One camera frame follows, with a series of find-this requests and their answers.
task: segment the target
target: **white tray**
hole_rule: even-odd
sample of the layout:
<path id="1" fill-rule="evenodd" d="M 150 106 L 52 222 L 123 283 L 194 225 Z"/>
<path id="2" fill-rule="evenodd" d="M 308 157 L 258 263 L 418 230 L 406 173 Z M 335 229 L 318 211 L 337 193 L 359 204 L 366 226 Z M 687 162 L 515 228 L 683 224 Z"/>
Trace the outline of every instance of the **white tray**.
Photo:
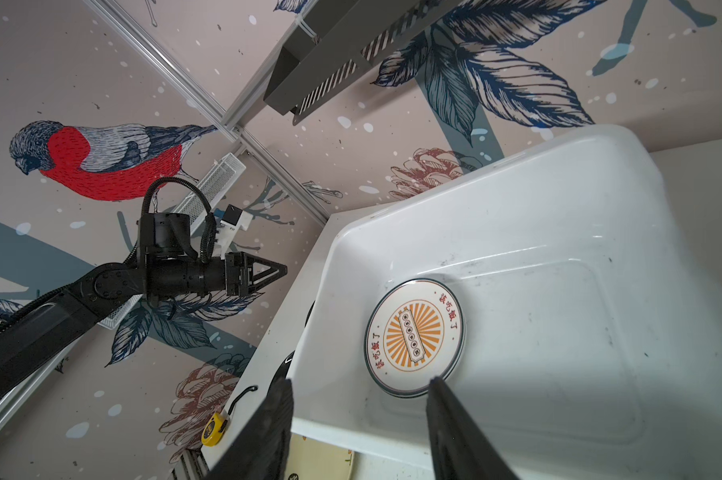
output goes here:
<path id="1" fill-rule="evenodd" d="M 289 371 L 296 433 L 431 466 L 426 397 L 386 394 L 363 355 L 415 277 L 459 299 L 448 384 L 521 476 L 722 477 L 722 287 L 629 130 L 577 129 L 340 232 Z"/>

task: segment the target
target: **bird mural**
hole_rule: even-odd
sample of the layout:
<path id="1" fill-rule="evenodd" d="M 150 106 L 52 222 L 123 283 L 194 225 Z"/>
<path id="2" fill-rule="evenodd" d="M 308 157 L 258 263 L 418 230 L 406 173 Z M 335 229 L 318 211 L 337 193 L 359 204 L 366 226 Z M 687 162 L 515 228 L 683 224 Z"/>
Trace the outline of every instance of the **bird mural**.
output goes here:
<path id="1" fill-rule="evenodd" d="M 215 131 L 199 127 L 66 127 L 50 120 L 34 121 L 10 142 L 15 166 L 25 175 L 41 175 L 93 200 L 143 197 L 157 178 L 181 171 L 193 142 Z"/>

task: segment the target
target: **yellow tape measure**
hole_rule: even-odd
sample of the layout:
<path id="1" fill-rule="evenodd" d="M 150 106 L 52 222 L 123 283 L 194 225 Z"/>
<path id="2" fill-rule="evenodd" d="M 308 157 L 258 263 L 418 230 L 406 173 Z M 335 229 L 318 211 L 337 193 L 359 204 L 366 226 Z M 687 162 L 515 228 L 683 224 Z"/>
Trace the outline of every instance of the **yellow tape measure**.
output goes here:
<path id="1" fill-rule="evenodd" d="M 212 447 L 220 443 L 220 440 L 222 440 L 222 436 L 225 434 L 225 428 L 227 427 L 228 420 L 230 420 L 233 408 L 236 406 L 236 403 L 238 403 L 241 397 L 244 396 L 246 393 L 254 392 L 256 390 L 256 385 L 248 386 L 243 390 L 243 392 L 239 394 L 238 397 L 233 400 L 231 406 L 227 409 L 227 413 L 225 411 L 222 411 L 219 413 L 215 413 L 212 418 L 209 418 L 209 422 L 207 422 L 207 426 L 203 429 L 203 432 L 201 434 L 201 443 L 203 443 L 207 447 Z"/>

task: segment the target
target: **plate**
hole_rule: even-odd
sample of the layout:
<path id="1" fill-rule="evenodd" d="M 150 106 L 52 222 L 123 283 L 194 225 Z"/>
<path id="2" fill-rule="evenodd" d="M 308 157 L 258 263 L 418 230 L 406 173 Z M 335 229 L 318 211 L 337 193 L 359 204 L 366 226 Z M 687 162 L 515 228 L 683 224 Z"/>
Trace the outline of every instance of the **plate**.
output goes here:
<path id="1" fill-rule="evenodd" d="M 383 390 L 421 396 L 457 365 L 465 326 L 454 293 L 432 279 L 398 285 L 377 304 L 364 337 L 366 368 Z"/>

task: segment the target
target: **patterned wall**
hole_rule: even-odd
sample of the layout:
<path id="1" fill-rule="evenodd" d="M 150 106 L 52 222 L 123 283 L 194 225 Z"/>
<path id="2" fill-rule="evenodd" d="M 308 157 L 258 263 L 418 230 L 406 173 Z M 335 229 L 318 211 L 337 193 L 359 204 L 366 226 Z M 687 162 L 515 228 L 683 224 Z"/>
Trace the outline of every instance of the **patterned wall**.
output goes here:
<path id="1" fill-rule="evenodd" d="M 0 2 L 0 321 L 136 241 L 155 177 L 200 178 L 231 144 L 82 2 Z M 248 166 L 218 205 L 234 248 L 289 266 L 255 295 L 145 304 L 86 333 L 0 434 L 2 478 L 165 478 L 235 387 L 320 226 Z M 187 192 L 162 188 L 161 210 Z"/>

